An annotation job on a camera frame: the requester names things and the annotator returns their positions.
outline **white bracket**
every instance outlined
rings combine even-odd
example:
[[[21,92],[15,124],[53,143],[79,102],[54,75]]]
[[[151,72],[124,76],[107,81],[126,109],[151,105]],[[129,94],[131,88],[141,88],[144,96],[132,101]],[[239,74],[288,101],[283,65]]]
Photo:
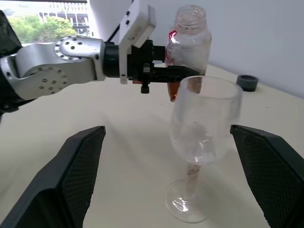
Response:
[[[128,83],[127,55],[132,46],[140,48],[156,27],[155,9],[146,0],[134,0],[120,22],[119,74],[120,83]]]

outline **plastic bottle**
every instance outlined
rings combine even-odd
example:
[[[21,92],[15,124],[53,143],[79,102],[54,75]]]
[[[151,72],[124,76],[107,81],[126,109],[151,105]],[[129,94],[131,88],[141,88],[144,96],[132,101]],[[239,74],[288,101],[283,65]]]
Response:
[[[211,34],[206,12],[202,7],[188,5],[176,14],[166,47],[166,66],[186,66],[205,75],[210,54]],[[179,83],[168,83],[171,101],[176,98]]]

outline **wine glass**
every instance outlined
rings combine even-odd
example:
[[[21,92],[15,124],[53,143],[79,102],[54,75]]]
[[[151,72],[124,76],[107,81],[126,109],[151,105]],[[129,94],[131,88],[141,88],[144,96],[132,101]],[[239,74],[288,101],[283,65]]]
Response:
[[[175,151],[188,163],[187,179],[172,183],[166,205],[176,218],[196,223],[212,209],[211,197],[197,190],[202,165],[224,156],[230,126],[239,118],[242,89],[227,80],[209,76],[183,79],[175,102],[170,138]]]

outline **tree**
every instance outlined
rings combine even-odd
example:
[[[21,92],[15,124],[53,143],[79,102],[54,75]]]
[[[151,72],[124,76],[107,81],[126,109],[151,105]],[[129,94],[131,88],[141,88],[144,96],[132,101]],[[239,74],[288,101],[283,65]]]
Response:
[[[9,17],[9,22],[21,43],[54,42],[77,35],[69,20],[59,17],[46,17],[43,23],[38,16]]]

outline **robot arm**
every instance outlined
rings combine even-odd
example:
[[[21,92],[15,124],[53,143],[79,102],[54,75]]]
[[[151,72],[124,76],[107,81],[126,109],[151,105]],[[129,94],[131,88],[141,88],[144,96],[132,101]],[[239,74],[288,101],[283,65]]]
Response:
[[[96,38],[69,36],[52,44],[22,47],[7,19],[0,18],[7,23],[3,27],[7,30],[0,31],[2,41],[17,44],[6,55],[2,50],[7,46],[0,47],[0,116],[72,84],[115,77],[122,84],[128,80],[140,82],[141,93],[147,94],[151,82],[174,83],[198,75],[197,71],[184,66],[155,67],[154,60],[165,60],[165,47],[154,46],[152,40],[147,39],[156,26],[155,10],[135,0],[129,11],[133,17],[123,17],[119,45]]]

